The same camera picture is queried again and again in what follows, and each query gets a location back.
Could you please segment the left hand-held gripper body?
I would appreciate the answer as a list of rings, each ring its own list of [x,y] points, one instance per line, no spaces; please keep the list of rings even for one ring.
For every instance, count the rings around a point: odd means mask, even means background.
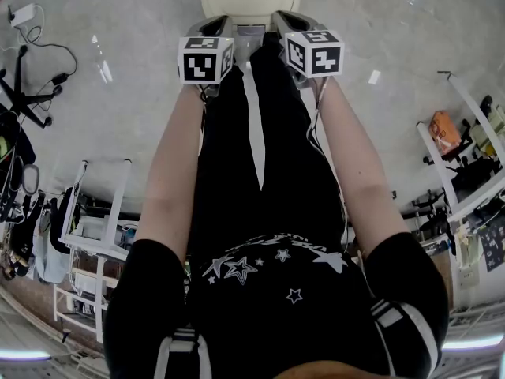
[[[205,97],[215,98],[234,64],[234,38],[184,36],[179,40],[178,74],[182,84],[197,86]]]

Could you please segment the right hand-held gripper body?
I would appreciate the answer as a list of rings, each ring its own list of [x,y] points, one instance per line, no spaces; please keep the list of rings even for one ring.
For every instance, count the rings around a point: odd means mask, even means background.
[[[342,73],[345,44],[336,31],[290,31],[283,36],[284,62],[295,86],[308,88],[309,81]]]

